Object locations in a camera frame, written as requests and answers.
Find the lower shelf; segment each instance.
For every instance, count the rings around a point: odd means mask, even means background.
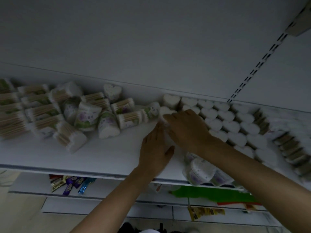
[[[100,203],[100,200],[77,200],[66,198],[48,197],[41,208],[45,213],[80,214],[87,215]],[[130,209],[127,217],[174,219],[191,221],[186,207],[135,204]],[[281,224],[269,213],[252,212],[243,213],[236,210],[225,210],[225,215],[203,216],[197,222],[253,225],[265,227],[280,227]]]
[[[78,190],[73,188],[68,196],[63,196],[66,186],[62,186],[51,193],[51,185],[47,174],[37,173],[21,173],[11,186],[9,193],[43,195],[47,197],[60,197],[65,199],[83,199],[83,200],[102,200],[111,191],[113,191],[120,183],[119,180],[97,179],[93,184],[90,184],[84,194],[78,194]],[[171,205],[183,206],[188,204],[192,206],[210,207],[245,210],[243,204],[228,204],[218,206],[217,203],[204,198],[176,198],[168,193],[168,189],[161,190],[156,193],[148,188],[139,195],[136,203],[138,204],[156,204],[156,205]],[[257,211],[266,211],[263,206],[256,206]]]

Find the floor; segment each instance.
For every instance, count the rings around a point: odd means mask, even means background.
[[[18,176],[7,171],[0,175],[1,185],[10,185]],[[0,232],[2,233],[68,233],[84,216],[41,213],[45,197],[25,194],[8,194],[9,187],[0,187]],[[172,220],[126,219],[140,230],[158,229],[162,222],[167,232],[185,232],[197,228],[200,232],[211,233],[290,233],[286,229],[236,226],[213,223],[179,222]]]

